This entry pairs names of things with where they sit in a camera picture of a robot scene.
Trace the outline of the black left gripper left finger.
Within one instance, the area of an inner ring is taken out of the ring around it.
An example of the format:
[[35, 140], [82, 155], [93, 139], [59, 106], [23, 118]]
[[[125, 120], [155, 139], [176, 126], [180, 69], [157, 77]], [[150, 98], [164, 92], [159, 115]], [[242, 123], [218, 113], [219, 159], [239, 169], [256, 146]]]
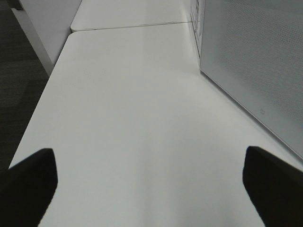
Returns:
[[41, 149], [0, 175], [0, 225], [36, 227], [58, 184], [51, 148]]

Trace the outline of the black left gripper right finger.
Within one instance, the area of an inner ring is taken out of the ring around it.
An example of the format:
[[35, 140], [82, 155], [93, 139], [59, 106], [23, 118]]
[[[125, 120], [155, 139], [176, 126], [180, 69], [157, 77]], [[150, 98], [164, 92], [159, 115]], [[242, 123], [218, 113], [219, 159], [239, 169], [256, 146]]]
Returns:
[[303, 173], [270, 152], [246, 150], [242, 182], [267, 227], [303, 225]]

